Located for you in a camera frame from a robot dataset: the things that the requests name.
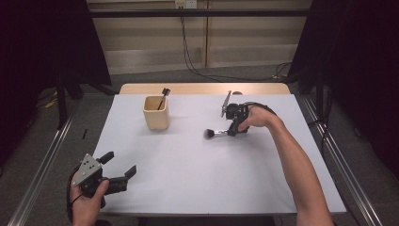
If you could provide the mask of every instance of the metal frame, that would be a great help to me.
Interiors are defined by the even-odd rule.
[[[20,201],[12,215],[11,219],[8,222],[8,226],[22,226],[26,223],[27,218],[29,217],[30,211],[32,210],[36,199],[38,198],[41,188],[45,182],[45,178],[47,177],[50,168],[53,165],[54,160],[56,159],[56,154],[58,150],[61,148],[62,142],[65,139],[65,136],[68,134],[68,130],[71,127],[72,120],[77,112],[80,101],[74,103],[71,109],[71,115],[66,119],[66,122],[62,126],[60,130],[56,132],[56,135],[51,143],[47,154],[44,156],[44,159],[41,161],[40,167],[35,174],[29,188],[27,189],[24,197]]]
[[[304,98],[303,102],[308,111],[311,113],[311,118],[314,121],[317,121],[318,117],[316,113],[316,106],[314,105],[313,101],[309,98]],[[349,168],[349,165],[343,157],[340,148],[332,137],[332,134],[326,128],[326,125],[324,123],[318,122],[317,129],[321,137],[325,134],[325,144],[329,150],[329,153],[331,154],[335,164],[338,167],[338,170],[343,176],[343,179],[345,180],[347,187],[352,193],[352,197],[355,199],[360,212],[363,214],[364,219],[367,221],[367,224],[370,226],[383,225],[378,215],[376,214],[373,204],[364,192],[363,188],[360,186],[352,170]]]
[[[333,16],[338,13],[338,9],[332,10],[310,10],[308,8],[270,8],[270,9],[91,9],[89,12],[84,11],[39,11],[41,16],[49,15],[59,17],[91,17],[91,18],[132,18],[132,17],[326,17]],[[323,83],[317,84],[317,90],[323,88]],[[64,84],[62,77],[57,83],[58,100],[65,99]],[[317,92],[318,106],[323,106],[323,95]],[[67,115],[67,107],[64,101],[59,102],[59,128],[65,123]]]

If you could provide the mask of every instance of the wrist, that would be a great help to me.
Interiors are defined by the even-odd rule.
[[[264,122],[264,126],[269,129],[276,129],[284,125],[284,122],[277,115],[270,115]]]

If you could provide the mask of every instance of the brush bristles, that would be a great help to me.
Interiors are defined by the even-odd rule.
[[[204,136],[205,138],[207,138],[207,139],[210,139],[210,138],[212,138],[212,137],[215,136],[215,131],[210,130],[210,129],[207,129],[207,130],[205,130],[205,132],[203,133],[203,136]]]

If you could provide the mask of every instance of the black curtain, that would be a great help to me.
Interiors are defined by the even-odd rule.
[[[345,2],[350,8],[337,1],[342,13],[333,20],[308,18],[289,75],[299,74],[296,80],[306,93],[322,69],[334,99],[399,178],[399,2]],[[332,6],[312,2],[312,9]]]
[[[86,1],[1,1],[0,166],[33,119],[39,93],[60,74],[69,86],[111,85]]]

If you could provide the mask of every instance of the human hand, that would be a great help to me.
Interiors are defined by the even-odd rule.
[[[102,181],[92,198],[83,196],[79,186],[71,187],[71,202],[76,199],[72,206],[73,225],[88,226],[95,224],[100,213],[102,197],[108,189],[108,186],[108,180]]]
[[[247,119],[238,125],[238,131],[240,132],[251,125],[256,127],[266,126],[269,128],[274,122],[281,121],[278,116],[262,107],[250,105],[248,109],[249,114]]]

